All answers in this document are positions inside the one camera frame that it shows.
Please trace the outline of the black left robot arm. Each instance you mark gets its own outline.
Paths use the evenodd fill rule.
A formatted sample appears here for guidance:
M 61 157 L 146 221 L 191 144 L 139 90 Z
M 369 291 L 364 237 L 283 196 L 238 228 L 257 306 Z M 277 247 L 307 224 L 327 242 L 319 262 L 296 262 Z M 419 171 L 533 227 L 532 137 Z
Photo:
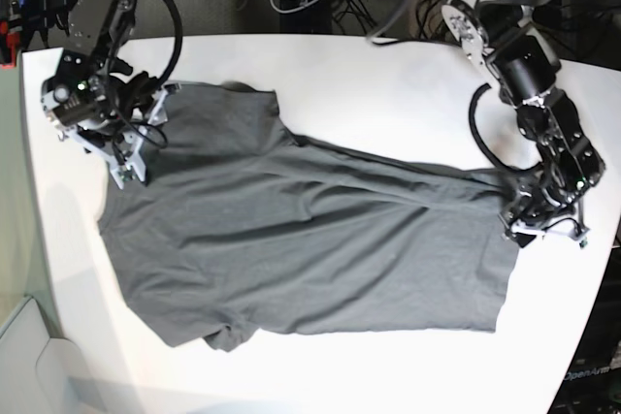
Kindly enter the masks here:
M 485 158 L 515 183 L 500 213 L 514 241 L 531 241 L 560 225 L 567 227 L 565 236 L 584 240 L 589 230 L 582 198 L 605 172 L 574 102 L 557 84 L 560 60 L 533 21 L 534 9 L 550 1 L 446 0 L 441 7 L 444 24 L 484 79 L 470 101 L 469 126 Z M 532 167 L 506 164 L 480 136 L 475 112 L 490 90 L 514 109 L 520 134 L 535 145 L 539 161 Z

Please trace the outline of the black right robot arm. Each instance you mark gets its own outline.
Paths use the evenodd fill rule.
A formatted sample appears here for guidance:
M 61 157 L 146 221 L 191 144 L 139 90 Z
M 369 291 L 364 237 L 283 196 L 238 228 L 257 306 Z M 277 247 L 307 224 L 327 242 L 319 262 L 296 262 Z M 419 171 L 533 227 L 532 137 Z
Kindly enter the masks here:
M 174 0 L 161 0 L 174 26 L 171 58 L 158 77 L 135 74 L 118 53 L 135 26 L 138 0 L 78 0 L 55 74 L 42 85 L 42 108 L 58 130 L 114 133 L 147 111 L 179 59 L 183 41 Z

